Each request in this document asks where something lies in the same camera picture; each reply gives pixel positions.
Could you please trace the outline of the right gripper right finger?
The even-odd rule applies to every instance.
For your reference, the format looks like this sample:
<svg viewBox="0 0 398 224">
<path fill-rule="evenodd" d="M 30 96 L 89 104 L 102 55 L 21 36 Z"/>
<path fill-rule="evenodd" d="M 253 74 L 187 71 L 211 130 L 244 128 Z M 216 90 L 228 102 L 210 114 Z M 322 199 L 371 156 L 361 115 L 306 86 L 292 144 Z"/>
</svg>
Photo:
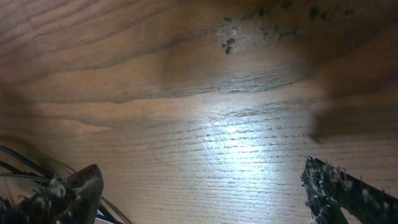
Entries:
<svg viewBox="0 0 398 224">
<path fill-rule="evenodd" d="M 347 223 L 342 209 L 360 223 L 397 223 L 397 198 L 345 170 L 307 156 L 301 181 L 315 223 Z"/>
</svg>

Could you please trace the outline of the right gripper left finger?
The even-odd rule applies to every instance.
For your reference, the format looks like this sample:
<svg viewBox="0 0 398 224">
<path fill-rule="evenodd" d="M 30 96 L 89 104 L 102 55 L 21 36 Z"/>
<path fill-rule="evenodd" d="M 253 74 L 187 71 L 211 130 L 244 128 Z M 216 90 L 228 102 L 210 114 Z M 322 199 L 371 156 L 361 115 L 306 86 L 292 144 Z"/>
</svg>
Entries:
<svg viewBox="0 0 398 224">
<path fill-rule="evenodd" d="M 16 177 L 45 183 L 33 196 L 16 204 L 1 198 L 1 223 L 53 224 L 63 219 L 67 223 L 94 223 L 104 181 L 98 165 L 91 164 L 60 180 L 28 174 L 3 173 L 1 177 Z"/>
</svg>

